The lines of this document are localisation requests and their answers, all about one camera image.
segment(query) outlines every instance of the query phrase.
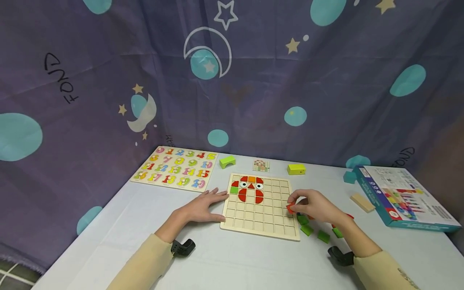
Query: hand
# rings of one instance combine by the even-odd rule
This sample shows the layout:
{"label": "hand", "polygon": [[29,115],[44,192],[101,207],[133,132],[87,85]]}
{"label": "hand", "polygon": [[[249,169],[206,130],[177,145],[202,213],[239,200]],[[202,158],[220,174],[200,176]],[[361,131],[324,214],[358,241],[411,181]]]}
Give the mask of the hand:
{"label": "hand", "polygon": [[229,197],[227,191],[218,193],[218,188],[215,188],[212,191],[206,190],[178,210],[185,214],[187,221],[225,221],[226,218],[223,215],[210,213],[209,206],[213,203],[226,200],[227,197]]}
{"label": "hand", "polygon": [[337,225],[346,219],[351,219],[322,193],[314,189],[298,189],[289,197],[288,203],[296,202],[300,197],[305,197],[290,209],[297,213],[305,213],[318,221]]}

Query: beige sleeve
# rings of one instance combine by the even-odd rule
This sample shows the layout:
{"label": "beige sleeve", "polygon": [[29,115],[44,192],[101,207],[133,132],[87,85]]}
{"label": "beige sleeve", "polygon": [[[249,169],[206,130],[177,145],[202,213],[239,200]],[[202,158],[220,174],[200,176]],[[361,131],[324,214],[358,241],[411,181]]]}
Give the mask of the beige sleeve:
{"label": "beige sleeve", "polygon": [[151,234],[119,271],[107,290],[149,290],[169,266],[173,258],[171,246]]}
{"label": "beige sleeve", "polygon": [[385,251],[366,258],[354,258],[354,269],[366,290],[419,289]]}

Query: yellow rectangular block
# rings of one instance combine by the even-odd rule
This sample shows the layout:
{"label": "yellow rectangular block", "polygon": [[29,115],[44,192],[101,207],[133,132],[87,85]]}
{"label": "yellow rectangular block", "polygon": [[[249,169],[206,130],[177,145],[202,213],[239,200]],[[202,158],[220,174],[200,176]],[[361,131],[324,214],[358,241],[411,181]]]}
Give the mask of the yellow rectangular block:
{"label": "yellow rectangular block", "polygon": [[372,203],[370,203],[359,193],[353,194],[350,199],[367,213],[370,213],[375,209],[375,206],[373,206]]}
{"label": "yellow rectangular block", "polygon": [[289,175],[306,174],[306,167],[303,164],[289,164],[287,172]]}

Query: number puzzle board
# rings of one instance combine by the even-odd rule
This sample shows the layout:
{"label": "number puzzle board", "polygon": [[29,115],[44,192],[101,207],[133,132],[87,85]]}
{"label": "number puzzle board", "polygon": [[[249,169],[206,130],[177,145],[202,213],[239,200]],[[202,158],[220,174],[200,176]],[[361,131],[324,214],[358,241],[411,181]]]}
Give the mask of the number puzzle board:
{"label": "number puzzle board", "polygon": [[159,146],[130,181],[203,192],[217,156],[215,152]]}
{"label": "number puzzle board", "polygon": [[287,210],[292,192],[288,180],[232,173],[227,189],[221,229],[300,240],[296,214]]}

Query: left hand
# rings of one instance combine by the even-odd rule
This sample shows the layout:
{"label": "left hand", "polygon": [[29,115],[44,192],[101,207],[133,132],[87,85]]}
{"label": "left hand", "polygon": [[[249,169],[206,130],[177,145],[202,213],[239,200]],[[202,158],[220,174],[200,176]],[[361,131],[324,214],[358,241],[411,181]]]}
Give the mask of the left hand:
{"label": "left hand", "polygon": [[228,197],[229,195],[227,194],[227,191],[218,193],[218,188],[215,188],[212,191],[206,190],[194,200],[179,208],[178,211],[182,212],[188,221],[225,221],[226,218],[223,215],[210,213],[209,206],[213,203],[226,200]]}

